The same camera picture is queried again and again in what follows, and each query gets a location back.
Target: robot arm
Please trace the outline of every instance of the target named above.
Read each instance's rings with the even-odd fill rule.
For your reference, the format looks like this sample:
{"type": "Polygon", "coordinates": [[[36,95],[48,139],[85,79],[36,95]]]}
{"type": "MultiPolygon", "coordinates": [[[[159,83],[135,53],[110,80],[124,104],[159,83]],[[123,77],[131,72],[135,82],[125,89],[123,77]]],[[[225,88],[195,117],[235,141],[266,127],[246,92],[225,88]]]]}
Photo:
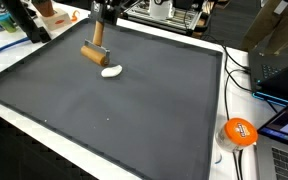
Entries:
{"type": "Polygon", "coordinates": [[[91,19],[116,25],[121,13],[120,4],[121,0],[94,0],[91,7],[91,19]]]}

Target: wooden block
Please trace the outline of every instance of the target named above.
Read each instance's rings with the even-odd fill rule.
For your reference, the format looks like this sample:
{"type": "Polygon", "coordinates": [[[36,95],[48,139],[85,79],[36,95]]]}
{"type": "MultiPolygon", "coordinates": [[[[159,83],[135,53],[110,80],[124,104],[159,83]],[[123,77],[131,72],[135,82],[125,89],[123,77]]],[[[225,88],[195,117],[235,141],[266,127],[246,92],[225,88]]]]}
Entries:
{"type": "Polygon", "coordinates": [[[62,9],[55,8],[54,13],[51,17],[40,16],[48,30],[53,31],[72,23],[69,15],[62,9]]]}

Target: black mat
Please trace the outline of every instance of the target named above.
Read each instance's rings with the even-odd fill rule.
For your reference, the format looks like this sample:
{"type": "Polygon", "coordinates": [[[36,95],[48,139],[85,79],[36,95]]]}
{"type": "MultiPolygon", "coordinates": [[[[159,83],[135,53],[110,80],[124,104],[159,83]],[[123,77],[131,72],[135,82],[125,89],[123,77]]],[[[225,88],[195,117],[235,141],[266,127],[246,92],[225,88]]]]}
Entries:
{"type": "Polygon", "coordinates": [[[222,54],[106,26],[123,72],[105,79],[80,54],[93,29],[85,20],[3,71],[0,102],[138,176],[208,179],[222,54]]]}

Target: cable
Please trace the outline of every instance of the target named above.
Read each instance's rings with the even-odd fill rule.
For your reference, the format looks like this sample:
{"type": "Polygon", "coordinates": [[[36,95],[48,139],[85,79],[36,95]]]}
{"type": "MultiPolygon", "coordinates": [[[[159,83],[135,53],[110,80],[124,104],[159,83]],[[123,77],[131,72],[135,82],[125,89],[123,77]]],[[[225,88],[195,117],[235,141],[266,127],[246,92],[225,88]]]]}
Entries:
{"type": "Polygon", "coordinates": [[[0,9],[2,9],[2,10],[0,10],[0,13],[6,12],[6,8],[2,4],[0,4],[0,9]]]}
{"type": "Polygon", "coordinates": [[[187,31],[187,25],[186,25],[186,14],[187,14],[188,9],[185,11],[184,14],[184,26],[185,26],[185,30],[187,31]]]}
{"type": "Polygon", "coordinates": [[[268,102],[268,101],[266,101],[266,102],[267,102],[268,105],[270,105],[270,107],[273,109],[273,111],[274,111],[275,113],[278,113],[278,111],[275,109],[275,107],[272,105],[272,103],[270,103],[270,102],[268,102]]]}
{"type": "Polygon", "coordinates": [[[238,166],[239,166],[239,169],[240,169],[240,178],[241,180],[243,180],[243,172],[242,172],[242,155],[243,155],[243,149],[240,150],[240,153],[238,155],[238,166]]]}
{"type": "Polygon", "coordinates": [[[162,5],[163,4],[163,2],[164,2],[164,0],[160,0],[161,2],[157,2],[157,0],[154,0],[154,3],[156,4],[156,5],[162,5]]]}
{"type": "Polygon", "coordinates": [[[227,78],[226,78],[226,82],[225,82],[225,86],[224,86],[224,104],[225,104],[225,111],[226,111],[226,118],[227,118],[227,120],[230,119],[230,115],[229,115],[229,111],[228,111],[228,107],[227,107],[227,84],[228,84],[229,79],[231,78],[231,79],[233,80],[233,82],[235,82],[235,84],[236,84],[239,88],[241,88],[241,89],[243,89],[243,90],[246,90],[246,91],[248,91],[248,92],[251,92],[251,90],[246,89],[246,88],[240,86],[240,85],[235,81],[235,79],[234,79],[234,78],[232,77],[232,75],[231,75],[231,74],[234,73],[234,72],[243,72],[243,73],[245,73],[245,70],[235,69],[235,70],[229,72],[229,73],[228,73],[228,76],[227,76],[227,78]]]}
{"type": "Polygon", "coordinates": [[[241,64],[239,64],[238,62],[236,62],[236,61],[234,60],[234,58],[228,53],[226,46],[224,46],[222,43],[220,43],[216,38],[214,38],[214,37],[211,36],[211,35],[202,35],[202,36],[207,36],[207,37],[212,38],[218,45],[222,46],[222,48],[224,49],[225,53],[228,55],[228,57],[231,58],[231,60],[232,60],[236,65],[238,65],[239,67],[241,67],[241,68],[243,68],[243,69],[245,69],[245,70],[248,70],[248,71],[250,70],[249,67],[247,67],[247,66],[242,66],[241,64]]]}
{"type": "Polygon", "coordinates": [[[234,158],[234,164],[235,164],[235,171],[236,171],[237,179],[241,180],[241,178],[240,178],[241,175],[240,175],[239,170],[238,170],[239,166],[238,166],[238,162],[237,162],[237,159],[236,159],[236,152],[233,152],[232,154],[233,154],[233,158],[234,158]]]}

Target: orange lid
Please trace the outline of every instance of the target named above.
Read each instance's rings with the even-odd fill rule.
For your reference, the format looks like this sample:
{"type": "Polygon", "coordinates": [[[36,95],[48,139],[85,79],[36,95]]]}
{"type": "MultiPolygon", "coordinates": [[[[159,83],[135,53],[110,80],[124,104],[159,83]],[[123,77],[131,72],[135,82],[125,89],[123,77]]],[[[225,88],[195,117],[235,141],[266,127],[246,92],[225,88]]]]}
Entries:
{"type": "Polygon", "coordinates": [[[232,118],[224,126],[227,137],[237,145],[248,146],[258,137],[257,130],[248,121],[241,118],[232,118]]]}

